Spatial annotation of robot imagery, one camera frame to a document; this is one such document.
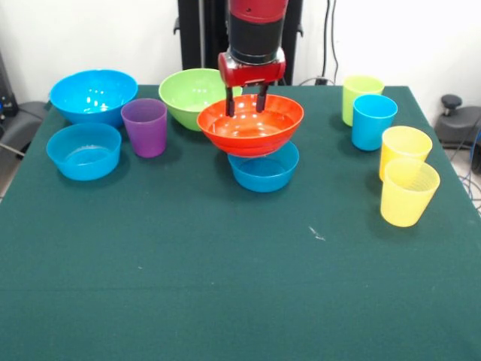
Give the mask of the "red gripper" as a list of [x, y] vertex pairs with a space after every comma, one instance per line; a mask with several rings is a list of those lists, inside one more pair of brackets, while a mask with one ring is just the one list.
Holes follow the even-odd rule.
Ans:
[[266, 64], [238, 62], [229, 52], [224, 52], [218, 55], [218, 66], [221, 78], [226, 85], [225, 114], [228, 117], [233, 117], [235, 103], [232, 87], [261, 83], [256, 100], [256, 111], [258, 113], [263, 112], [269, 83], [283, 77], [286, 59], [283, 49], [278, 49], [274, 61]]

